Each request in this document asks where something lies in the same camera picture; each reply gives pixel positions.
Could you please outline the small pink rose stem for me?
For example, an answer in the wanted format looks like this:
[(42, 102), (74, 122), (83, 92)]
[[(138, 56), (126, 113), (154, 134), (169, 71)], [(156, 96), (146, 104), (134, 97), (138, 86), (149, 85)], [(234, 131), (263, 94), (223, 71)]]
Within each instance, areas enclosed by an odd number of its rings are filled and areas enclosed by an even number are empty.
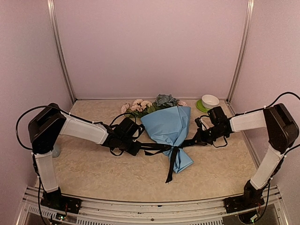
[(131, 105), (129, 103), (126, 103), (121, 107), (120, 113), (126, 117), (133, 118), (136, 116), (136, 107), (137, 104)]

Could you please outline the pink fake rose stem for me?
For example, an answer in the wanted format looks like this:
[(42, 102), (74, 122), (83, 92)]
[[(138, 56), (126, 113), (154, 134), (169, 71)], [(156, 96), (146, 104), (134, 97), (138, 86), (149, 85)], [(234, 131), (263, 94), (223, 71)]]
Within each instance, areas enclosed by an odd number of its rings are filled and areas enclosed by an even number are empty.
[(143, 99), (136, 99), (130, 107), (133, 112), (141, 113), (152, 106), (152, 102)]

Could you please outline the blue wrapping paper sheet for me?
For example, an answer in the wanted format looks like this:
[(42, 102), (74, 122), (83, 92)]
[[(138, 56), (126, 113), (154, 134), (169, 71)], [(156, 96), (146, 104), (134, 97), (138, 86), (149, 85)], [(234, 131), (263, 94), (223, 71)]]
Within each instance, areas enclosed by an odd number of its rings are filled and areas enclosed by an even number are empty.
[(147, 114), (141, 122), (150, 139), (178, 147), (189, 133), (190, 116), (191, 107), (174, 106)]

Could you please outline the black strap ribbon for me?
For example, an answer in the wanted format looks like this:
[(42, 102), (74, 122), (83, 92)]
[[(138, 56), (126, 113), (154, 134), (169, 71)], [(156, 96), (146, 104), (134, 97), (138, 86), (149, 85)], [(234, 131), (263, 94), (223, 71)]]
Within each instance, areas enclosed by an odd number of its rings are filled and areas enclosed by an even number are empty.
[(169, 144), (161, 144), (161, 143), (142, 143), (139, 141), (135, 141), (138, 144), (140, 150), (144, 150), (145, 155), (153, 156), (159, 153), (164, 153), (167, 151), (171, 152), (170, 156), (170, 164), (169, 164), (169, 171), (167, 175), (167, 179), (165, 183), (169, 183), (173, 180), (173, 168), (176, 162), (176, 157), (180, 151), (185, 147), (190, 147), (194, 145), (202, 145), (200, 142), (197, 142), (196, 139), (187, 139), (184, 140), (180, 146), (171, 146)]

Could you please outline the blue fake hydrangea flower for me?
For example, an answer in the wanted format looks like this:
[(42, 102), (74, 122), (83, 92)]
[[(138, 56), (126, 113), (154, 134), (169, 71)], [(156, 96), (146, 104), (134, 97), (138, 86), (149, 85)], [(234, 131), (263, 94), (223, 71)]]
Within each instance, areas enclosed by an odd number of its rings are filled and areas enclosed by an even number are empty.
[(161, 110), (169, 107), (177, 106), (179, 99), (174, 98), (172, 95), (159, 94), (153, 103), (156, 110)]

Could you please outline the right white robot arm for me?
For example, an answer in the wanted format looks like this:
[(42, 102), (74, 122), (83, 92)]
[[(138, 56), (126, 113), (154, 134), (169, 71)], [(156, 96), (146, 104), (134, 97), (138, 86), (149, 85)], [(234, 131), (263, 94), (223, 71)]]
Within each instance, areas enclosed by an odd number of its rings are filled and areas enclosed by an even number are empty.
[[(242, 191), (246, 179), (254, 175), (254, 160), (250, 156), (256, 154), (262, 161), (268, 147), (268, 135), (265, 128), (245, 131), (245, 135), (253, 146), (247, 150), (246, 141), (240, 132), (232, 134), (226, 147), (214, 148), (212, 145), (190, 148), (195, 163), (190, 169), (195, 178), (194, 185), (200, 188), (196, 194), (200, 198), (214, 198), (237, 194)], [(300, 149), (289, 153), (281, 170), (272, 182), (277, 185), (284, 200), (300, 199)]]

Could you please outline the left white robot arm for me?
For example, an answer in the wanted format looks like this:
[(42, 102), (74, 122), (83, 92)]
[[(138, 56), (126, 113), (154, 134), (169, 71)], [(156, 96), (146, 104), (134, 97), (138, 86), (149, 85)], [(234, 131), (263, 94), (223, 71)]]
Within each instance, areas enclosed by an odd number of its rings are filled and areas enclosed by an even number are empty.
[(136, 156), (141, 148), (137, 139), (145, 127), (137, 124), (136, 120), (126, 117), (120, 124), (112, 122), (107, 125), (101, 121), (94, 122), (75, 116), (60, 109), (56, 103), (41, 105), (37, 109), (41, 111), (28, 124), (31, 147), (23, 143), (20, 145), (32, 152), (40, 185), (48, 193), (48, 202), (57, 209), (66, 203), (64, 195), (59, 193), (60, 187), (53, 166), (53, 149), (60, 135), (107, 147), (114, 156), (120, 156), (124, 152)]

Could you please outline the white ceramic bowl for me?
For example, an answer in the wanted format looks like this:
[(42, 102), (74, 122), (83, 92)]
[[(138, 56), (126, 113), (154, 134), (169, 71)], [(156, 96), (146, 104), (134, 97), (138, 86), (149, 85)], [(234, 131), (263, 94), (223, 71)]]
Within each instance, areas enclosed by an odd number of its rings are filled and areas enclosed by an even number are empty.
[(214, 107), (219, 106), (219, 99), (214, 96), (214, 95), (203, 95), (201, 98), (202, 101), (202, 105), (206, 108), (206, 109), (212, 109)]

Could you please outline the green saucer plate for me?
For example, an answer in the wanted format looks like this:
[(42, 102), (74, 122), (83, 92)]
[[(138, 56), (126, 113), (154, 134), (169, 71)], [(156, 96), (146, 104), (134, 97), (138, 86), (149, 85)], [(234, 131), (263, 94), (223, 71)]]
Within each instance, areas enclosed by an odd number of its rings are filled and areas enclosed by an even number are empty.
[(201, 99), (197, 100), (196, 107), (197, 107), (198, 110), (200, 110), (203, 113), (207, 113), (210, 110), (210, 109), (204, 107), (204, 105), (202, 104)]

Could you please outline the blue paper cup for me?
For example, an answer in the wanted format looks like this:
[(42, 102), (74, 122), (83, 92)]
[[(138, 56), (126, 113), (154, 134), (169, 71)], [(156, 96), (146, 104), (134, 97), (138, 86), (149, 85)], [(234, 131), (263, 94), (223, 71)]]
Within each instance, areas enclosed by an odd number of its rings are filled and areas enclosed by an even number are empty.
[(52, 157), (57, 158), (61, 153), (61, 148), (58, 144), (54, 144), (53, 150), (52, 150)]

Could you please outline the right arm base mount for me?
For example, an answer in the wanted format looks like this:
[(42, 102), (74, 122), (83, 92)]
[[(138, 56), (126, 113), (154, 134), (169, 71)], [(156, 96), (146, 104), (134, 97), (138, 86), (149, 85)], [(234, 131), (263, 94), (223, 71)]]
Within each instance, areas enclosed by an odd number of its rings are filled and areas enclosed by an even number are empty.
[(250, 183), (250, 180), (248, 180), (244, 186), (242, 195), (224, 199), (226, 213), (233, 213), (264, 205), (263, 191), (267, 187), (267, 184), (261, 189), (255, 189)]

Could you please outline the aluminium front frame rail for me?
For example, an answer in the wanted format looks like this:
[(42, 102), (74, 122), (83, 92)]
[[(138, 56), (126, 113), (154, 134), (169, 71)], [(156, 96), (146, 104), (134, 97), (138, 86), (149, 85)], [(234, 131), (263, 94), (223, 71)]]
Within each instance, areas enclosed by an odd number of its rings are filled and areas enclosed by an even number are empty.
[(241, 218), (255, 212), (263, 217), (254, 224), (289, 225), (287, 210), (277, 186), (264, 190), (266, 209), (231, 209), (228, 196), (190, 201), (122, 201), (119, 197), (108, 200), (91, 196), (90, 191), (62, 190), (62, 195), (81, 200), (76, 207), (70, 204), (61, 211), (43, 206), (42, 191), (27, 187), (16, 216), (16, 225), (238, 225)]

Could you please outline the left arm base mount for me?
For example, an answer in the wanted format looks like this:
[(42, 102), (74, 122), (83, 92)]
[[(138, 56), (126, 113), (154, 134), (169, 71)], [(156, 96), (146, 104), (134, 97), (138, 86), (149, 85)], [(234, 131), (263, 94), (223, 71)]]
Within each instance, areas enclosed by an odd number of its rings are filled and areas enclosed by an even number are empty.
[(78, 214), (82, 200), (61, 194), (60, 188), (53, 192), (43, 191), (41, 205), (51, 209), (64, 211), (65, 213)]

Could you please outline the aluminium corner post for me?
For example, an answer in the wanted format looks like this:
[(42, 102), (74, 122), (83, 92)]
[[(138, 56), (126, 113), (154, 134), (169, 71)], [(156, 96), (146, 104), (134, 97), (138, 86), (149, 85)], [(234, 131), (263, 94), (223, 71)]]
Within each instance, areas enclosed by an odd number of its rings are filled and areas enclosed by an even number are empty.
[(243, 31), (242, 31), (242, 38), (241, 38), (241, 44), (240, 44), (240, 48), (239, 48), (239, 54), (238, 54), (237, 63), (236, 63), (235, 70), (234, 70), (234, 75), (232, 78), (232, 83), (231, 83), (229, 93), (228, 93), (227, 99), (226, 99), (228, 104), (232, 103), (235, 91), (237, 89), (240, 71), (241, 71), (244, 56), (246, 53), (248, 36), (249, 36), (250, 28), (251, 28), (252, 16), (253, 16), (253, 11), (254, 11), (254, 4), (255, 4), (254, 0), (247, 1), (247, 10), (246, 10)]
[(55, 1), (54, 0), (48, 0), (47, 1), (47, 7), (48, 7), (48, 14), (50, 17), (50, 22), (51, 22), (51, 27), (52, 27), (52, 32), (53, 32), (53, 37), (54, 37), (54, 42), (56, 46), (56, 51), (60, 63), (60, 67), (62, 70), (62, 75), (63, 79), (67, 88), (68, 95), (70, 97), (71, 103), (74, 104), (77, 100), (75, 96), (75, 92), (71, 83), (71, 79), (68, 74), (68, 68), (67, 64), (65, 61), (64, 53), (63, 53), (63, 48), (60, 40), (60, 32), (59, 32), (59, 26), (58, 26), (58, 21), (56, 17), (56, 10), (55, 10)]

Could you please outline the left aluminium corner post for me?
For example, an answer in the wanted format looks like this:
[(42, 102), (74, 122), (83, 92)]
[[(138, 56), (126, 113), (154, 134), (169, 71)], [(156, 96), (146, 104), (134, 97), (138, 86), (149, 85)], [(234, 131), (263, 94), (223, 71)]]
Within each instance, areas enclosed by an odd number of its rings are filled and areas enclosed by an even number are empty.
[(56, 10), (55, 10), (55, 1), (54, 0), (48, 0), (47, 1), (47, 7), (48, 7), (48, 14), (50, 17), (50, 22), (51, 22), (51, 27), (52, 27), (52, 32), (53, 32), (53, 37), (54, 37), (54, 42), (56, 46), (56, 51), (60, 63), (60, 67), (62, 70), (62, 75), (63, 79), (67, 88), (68, 95), (70, 97), (71, 103), (74, 104), (77, 100), (75, 96), (75, 92), (71, 83), (71, 79), (68, 74), (68, 68), (67, 64), (65, 61), (64, 53), (63, 53), (63, 48), (60, 40), (60, 32), (59, 32), (59, 26), (58, 26), (58, 21), (56, 17)]

